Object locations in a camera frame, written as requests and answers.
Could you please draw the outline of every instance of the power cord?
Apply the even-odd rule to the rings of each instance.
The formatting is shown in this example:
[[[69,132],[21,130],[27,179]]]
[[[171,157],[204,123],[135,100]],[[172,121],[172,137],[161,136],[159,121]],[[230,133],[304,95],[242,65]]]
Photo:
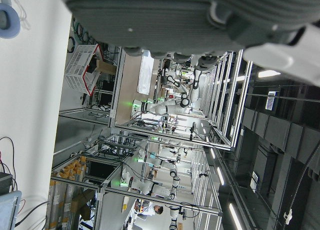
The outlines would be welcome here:
[[[32,212],[33,212],[34,210],[36,210],[38,207],[40,207],[40,206],[42,206],[42,205],[44,205],[44,204],[48,204],[48,203],[49,203],[49,201],[44,201],[44,202],[38,204],[37,206],[35,206],[21,221],[17,222],[14,227],[16,228],[17,226],[19,226],[19,225],[20,225],[24,220],[26,220],[26,218],[29,217],[30,214],[32,214]]]
[[[309,166],[309,163],[311,162],[312,158],[315,156],[316,152],[320,149],[320,140],[318,141],[318,143],[316,144],[315,148],[313,149],[313,151],[311,152],[311,154],[309,155],[309,157],[307,158],[305,165],[303,167],[303,169],[301,170],[300,176],[296,182],[294,191],[291,195],[291,201],[288,207],[288,211],[286,211],[283,215],[284,219],[285,219],[285,224],[283,225],[282,229],[284,230],[286,228],[286,225],[289,225],[290,220],[292,219],[292,207],[294,205],[300,184],[302,179],[304,178],[304,175],[306,173],[306,170]]]
[[[15,187],[18,190],[18,185],[17,185],[17,182],[16,182],[17,175],[16,175],[16,168],[15,168],[15,145],[14,145],[14,141],[8,136],[3,136],[2,138],[0,138],[0,141],[3,140],[3,139],[9,139],[10,142],[11,142],[11,145],[12,145],[12,167],[13,167],[13,173],[14,173],[14,178],[13,178],[14,179],[14,183],[12,184],[12,191],[15,189]]]

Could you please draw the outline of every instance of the black cable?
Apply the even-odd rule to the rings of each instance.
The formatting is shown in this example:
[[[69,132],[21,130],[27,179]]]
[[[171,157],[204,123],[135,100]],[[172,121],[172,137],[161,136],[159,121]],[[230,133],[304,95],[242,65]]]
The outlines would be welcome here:
[[[285,212],[285,213],[288,213],[290,212],[290,209],[292,209],[293,205],[294,205],[294,201],[296,199],[296,196],[297,196],[297,193],[298,193],[298,190],[299,190],[299,187],[300,187],[300,184],[301,184],[301,181],[302,179],[304,178],[304,175],[306,173],[306,170],[309,166],[309,163],[311,162],[312,158],[315,156],[316,152],[319,150],[320,148],[320,140],[318,141],[318,143],[316,144],[315,148],[313,149],[313,151],[311,152],[311,154],[309,155],[309,157],[307,158],[304,166],[303,166],[303,169],[301,170],[301,173],[299,175],[299,178],[295,184],[295,188],[294,188],[294,191],[291,195],[291,200],[290,200],[290,204],[289,204],[289,207],[288,207],[288,212]],[[284,230],[286,228],[286,224],[283,224],[283,227],[282,229]]]
[[[43,227],[41,228],[41,230],[44,230],[44,229],[45,229],[45,227],[46,227],[46,225],[47,225],[47,221],[48,221],[48,217],[47,217],[47,215],[45,215],[45,222],[44,222],[44,225],[43,225]]]
[[[197,216],[200,214],[200,208],[199,208],[197,205],[194,205],[194,204],[189,203],[189,202],[186,202],[186,201],[182,201],[182,202],[180,202],[180,204],[183,205],[183,206],[190,206],[190,207],[196,207],[196,208],[198,208],[198,212],[197,212],[197,214],[196,214],[195,216],[184,216],[185,218],[190,218],[190,219],[192,219],[192,218],[197,217]]]
[[[14,141],[8,136],[3,136],[2,138],[0,138],[0,141],[2,139],[9,139],[11,144],[12,144],[12,167],[13,167],[13,172],[14,172],[14,179],[17,179],[16,168],[15,168],[15,145],[14,145]]]
[[[44,204],[48,204],[48,203],[49,203],[49,201],[44,201],[44,202],[40,203],[39,205],[35,206],[21,221],[17,222],[14,227],[19,226],[19,225],[20,225],[24,220],[26,220],[26,218],[29,217],[30,214],[31,214],[34,210],[36,210],[38,207],[40,207],[40,206],[42,206],[42,205],[44,205]]]

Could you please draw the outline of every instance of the white wall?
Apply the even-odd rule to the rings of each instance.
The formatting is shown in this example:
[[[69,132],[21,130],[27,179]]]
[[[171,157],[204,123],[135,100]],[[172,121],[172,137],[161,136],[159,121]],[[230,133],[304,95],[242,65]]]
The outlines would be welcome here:
[[[19,1],[31,29],[0,38],[0,137],[14,141],[16,181],[26,200],[18,221],[48,199],[71,20],[60,0]],[[0,150],[12,170],[10,142],[2,140]],[[16,229],[40,230],[45,214],[44,205]]]

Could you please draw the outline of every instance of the fluorescent light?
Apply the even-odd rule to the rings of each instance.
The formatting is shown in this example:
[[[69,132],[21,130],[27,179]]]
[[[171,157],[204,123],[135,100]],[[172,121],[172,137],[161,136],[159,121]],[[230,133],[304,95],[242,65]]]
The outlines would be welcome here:
[[[246,76],[237,76],[237,77],[236,77],[236,81],[237,81],[237,82],[240,82],[240,81],[245,80],[245,78],[246,78]]]
[[[221,185],[225,185],[225,180],[224,180],[224,177],[222,176],[222,173],[221,173],[221,170],[219,167],[216,168],[217,172],[218,172],[218,176],[219,176],[219,179],[220,179],[220,182],[221,182]]]
[[[210,148],[210,151],[211,151],[211,155],[212,155],[213,159],[215,159],[216,155],[215,155],[214,150],[212,149],[212,147]]]
[[[235,223],[235,226],[236,226],[236,229],[237,230],[242,230],[242,227],[240,225],[240,222],[239,222],[239,219],[238,219],[238,216],[236,214],[236,211],[234,209],[234,206],[230,203],[229,205],[229,209],[230,209],[230,212],[231,212],[231,215],[232,215],[232,218],[233,218],[233,221]]]
[[[280,72],[273,71],[273,70],[265,70],[265,71],[260,71],[258,73],[258,78],[267,78],[267,77],[272,77],[276,75],[280,75]]]

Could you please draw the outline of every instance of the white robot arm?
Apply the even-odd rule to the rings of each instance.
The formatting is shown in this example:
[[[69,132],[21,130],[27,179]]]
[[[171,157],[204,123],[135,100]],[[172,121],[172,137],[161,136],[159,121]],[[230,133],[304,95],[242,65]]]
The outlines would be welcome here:
[[[138,179],[133,179],[132,181],[130,179],[131,179],[130,173],[127,172],[126,169],[123,169],[121,182],[128,183],[128,184],[125,184],[126,187],[138,189],[144,195],[147,195],[149,193],[154,193],[158,196],[164,197],[172,201],[176,199],[177,187],[180,183],[180,178],[178,176],[173,177],[171,190],[165,187],[159,186],[158,184],[152,182],[151,180],[145,180],[144,182],[142,182]],[[171,217],[169,230],[177,230],[177,219],[178,219],[180,208],[174,205],[170,205],[168,207],[170,208],[170,217]]]

